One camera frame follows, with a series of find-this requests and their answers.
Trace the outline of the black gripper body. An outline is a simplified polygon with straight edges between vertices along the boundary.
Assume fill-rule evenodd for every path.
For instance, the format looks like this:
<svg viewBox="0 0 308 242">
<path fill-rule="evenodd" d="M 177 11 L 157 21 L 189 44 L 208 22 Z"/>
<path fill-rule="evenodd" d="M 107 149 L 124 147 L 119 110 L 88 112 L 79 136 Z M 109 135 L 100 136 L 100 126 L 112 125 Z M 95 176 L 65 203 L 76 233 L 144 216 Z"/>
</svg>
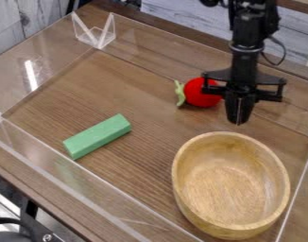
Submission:
<svg viewBox="0 0 308 242">
<path fill-rule="evenodd" d="M 260 71 L 252 75 L 244 74 L 237 77 L 229 68 L 201 73 L 201 92 L 207 95 L 225 97 L 228 91 L 239 95 L 255 94 L 255 101 L 260 100 L 280 102 L 287 79 L 271 76 Z"/>
</svg>

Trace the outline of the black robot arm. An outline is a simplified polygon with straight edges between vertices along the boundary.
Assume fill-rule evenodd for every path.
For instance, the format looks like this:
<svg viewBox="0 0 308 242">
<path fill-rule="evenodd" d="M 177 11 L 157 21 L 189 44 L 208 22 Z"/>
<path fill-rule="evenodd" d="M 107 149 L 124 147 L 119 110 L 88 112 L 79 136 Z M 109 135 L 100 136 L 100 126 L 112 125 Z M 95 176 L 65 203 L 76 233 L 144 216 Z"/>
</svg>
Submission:
<svg viewBox="0 0 308 242">
<path fill-rule="evenodd" d="M 225 5 L 224 0 L 200 1 L 208 7 Z M 201 73 L 201 92 L 224 99 L 227 119 L 241 125 L 249 121 L 259 101 L 283 100 L 287 79 L 261 73 L 257 60 L 264 55 L 267 39 L 283 48 L 284 44 L 272 36 L 279 30 L 280 21 L 276 0 L 228 0 L 225 6 L 232 31 L 228 45 L 232 52 L 231 66 L 224 70 Z"/>
</svg>

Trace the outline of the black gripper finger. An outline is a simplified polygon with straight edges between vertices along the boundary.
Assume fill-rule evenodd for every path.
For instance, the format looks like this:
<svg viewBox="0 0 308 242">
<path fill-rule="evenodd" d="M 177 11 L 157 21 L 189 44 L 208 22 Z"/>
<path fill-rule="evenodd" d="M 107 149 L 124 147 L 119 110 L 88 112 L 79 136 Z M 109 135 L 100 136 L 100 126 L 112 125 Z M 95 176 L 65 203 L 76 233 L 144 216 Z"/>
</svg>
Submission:
<svg viewBox="0 0 308 242">
<path fill-rule="evenodd" d="M 225 113 L 231 123 L 240 124 L 240 104 L 241 98 L 232 91 L 225 92 Z"/>
<path fill-rule="evenodd" d="M 249 121 L 251 112 L 256 103 L 256 94 L 248 94 L 241 97 L 239 123 Z"/>
</svg>

